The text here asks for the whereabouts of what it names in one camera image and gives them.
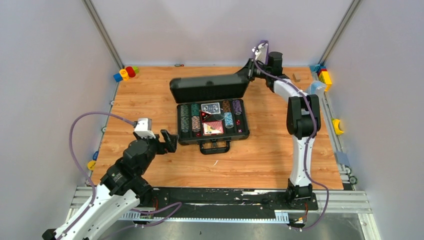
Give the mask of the olive blue chip stack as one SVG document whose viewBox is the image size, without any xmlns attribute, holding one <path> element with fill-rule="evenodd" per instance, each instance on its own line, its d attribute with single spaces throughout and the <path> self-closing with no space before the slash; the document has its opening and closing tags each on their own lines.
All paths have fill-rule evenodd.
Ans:
<svg viewBox="0 0 424 240">
<path fill-rule="evenodd" d="M 180 118 L 181 131 L 187 133 L 190 130 L 190 118 L 188 116 L 182 116 Z"/>
<path fill-rule="evenodd" d="M 190 114 L 191 114 L 191 112 L 190 112 L 190 107 L 189 107 L 189 105 L 187 105 L 187 104 L 182 104 L 181 106 L 180 106 L 180 116 L 182 117 L 182 118 L 185 118 L 185 117 L 189 117 L 190 116 Z"/>
</svg>

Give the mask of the purple poker chip stack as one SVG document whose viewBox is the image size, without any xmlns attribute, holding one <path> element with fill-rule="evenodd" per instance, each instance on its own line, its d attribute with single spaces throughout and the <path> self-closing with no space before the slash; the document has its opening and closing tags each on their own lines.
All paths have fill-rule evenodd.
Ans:
<svg viewBox="0 0 424 240">
<path fill-rule="evenodd" d="M 240 100 L 235 99 L 232 101 L 232 106 L 233 106 L 233 112 L 235 115 L 241 115 L 242 114 L 242 104 L 240 102 Z"/>
</svg>

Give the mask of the teal green chip stack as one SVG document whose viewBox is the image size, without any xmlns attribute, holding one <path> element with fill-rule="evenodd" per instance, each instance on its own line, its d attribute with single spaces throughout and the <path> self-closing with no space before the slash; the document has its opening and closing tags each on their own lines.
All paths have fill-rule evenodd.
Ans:
<svg viewBox="0 0 424 240">
<path fill-rule="evenodd" d="M 200 109 L 199 109 L 199 105 L 197 103 L 192 103 L 190 105 L 190 110 L 191 110 L 191 116 L 192 117 L 194 117 L 194 116 L 199 117 L 200 116 Z"/>
</svg>

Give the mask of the black triangular all-in marker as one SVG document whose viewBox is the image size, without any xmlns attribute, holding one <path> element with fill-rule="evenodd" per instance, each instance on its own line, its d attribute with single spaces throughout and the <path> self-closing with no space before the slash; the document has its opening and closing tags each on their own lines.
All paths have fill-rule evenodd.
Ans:
<svg viewBox="0 0 424 240">
<path fill-rule="evenodd" d="M 200 111 L 200 119 L 202 122 L 210 122 L 212 120 L 213 114 L 209 112 Z"/>
</svg>

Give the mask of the red playing card deck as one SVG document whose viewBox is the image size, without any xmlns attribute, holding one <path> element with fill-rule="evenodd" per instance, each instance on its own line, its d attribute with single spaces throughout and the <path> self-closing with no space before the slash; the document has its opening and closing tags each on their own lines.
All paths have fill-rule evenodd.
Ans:
<svg viewBox="0 0 424 240">
<path fill-rule="evenodd" d="M 203 135 L 222 135 L 224 134 L 224 127 L 222 121 L 207 121 L 202 123 Z"/>
</svg>

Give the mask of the black poker set case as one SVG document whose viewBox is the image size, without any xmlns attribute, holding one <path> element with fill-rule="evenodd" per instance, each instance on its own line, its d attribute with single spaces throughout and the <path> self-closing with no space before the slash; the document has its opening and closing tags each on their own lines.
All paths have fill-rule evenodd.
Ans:
<svg viewBox="0 0 424 240">
<path fill-rule="evenodd" d="M 198 145 L 199 151 L 203 155 L 223 154 L 230 150 L 231 142 L 245 140 L 250 135 L 248 117 L 243 101 L 243 96 L 248 88 L 248 83 L 243 83 L 240 79 L 240 71 L 232 74 L 195 76 L 195 77 L 177 77 L 169 82 L 170 92 L 177 104 L 177 134 L 178 142 L 183 146 Z M 231 105 L 231 113 L 234 120 L 233 128 L 225 128 L 225 122 L 222 120 L 224 134 L 203 135 L 203 123 L 200 117 L 201 137 L 197 137 L 192 131 L 191 104 L 196 103 L 201 110 L 201 104 L 220 103 L 221 113 L 224 114 L 222 102 L 228 100 Z M 240 100 L 242 113 L 235 115 L 233 110 L 233 100 Z M 190 108 L 190 130 L 181 131 L 181 105 L 189 105 Z"/>
</svg>

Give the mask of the clear round dealer button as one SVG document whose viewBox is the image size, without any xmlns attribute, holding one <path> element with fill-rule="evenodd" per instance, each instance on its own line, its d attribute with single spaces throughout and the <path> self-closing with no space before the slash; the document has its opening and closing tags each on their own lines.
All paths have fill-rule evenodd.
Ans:
<svg viewBox="0 0 424 240">
<path fill-rule="evenodd" d="M 225 119 L 225 115 L 223 113 L 213 114 L 213 117 L 216 121 L 222 121 Z"/>
</svg>

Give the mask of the light blue chip stack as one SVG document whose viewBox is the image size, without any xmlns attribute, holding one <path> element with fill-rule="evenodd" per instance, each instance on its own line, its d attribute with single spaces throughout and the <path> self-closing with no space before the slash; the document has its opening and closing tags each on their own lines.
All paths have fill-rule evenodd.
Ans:
<svg viewBox="0 0 424 240">
<path fill-rule="evenodd" d="M 233 114 L 231 112 L 224 112 L 224 126 L 226 129 L 231 129 L 234 127 Z"/>
</svg>

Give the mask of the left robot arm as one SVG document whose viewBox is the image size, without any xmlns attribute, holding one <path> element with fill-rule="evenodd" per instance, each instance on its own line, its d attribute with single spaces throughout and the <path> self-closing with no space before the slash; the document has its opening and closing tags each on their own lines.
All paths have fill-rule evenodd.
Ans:
<svg viewBox="0 0 424 240">
<path fill-rule="evenodd" d="M 174 153 L 178 135 L 162 129 L 159 135 L 134 132 L 136 139 L 101 178 L 93 194 L 70 220 L 47 229 L 44 240 L 96 240 L 123 214 L 153 201 L 153 187 L 142 177 L 157 155 Z"/>
</svg>

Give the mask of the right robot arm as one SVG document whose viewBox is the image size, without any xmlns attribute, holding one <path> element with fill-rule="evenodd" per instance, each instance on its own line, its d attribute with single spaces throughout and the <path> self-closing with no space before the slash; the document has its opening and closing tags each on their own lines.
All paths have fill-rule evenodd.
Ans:
<svg viewBox="0 0 424 240">
<path fill-rule="evenodd" d="M 307 205 L 313 199 L 309 174 L 312 148 L 321 127 L 319 97 L 307 94 L 283 74 L 280 52 L 255 50 L 246 64 L 247 78 L 265 80 L 266 86 L 287 102 L 286 128 L 293 139 L 293 165 L 283 201 L 292 209 Z"/>
</svg>

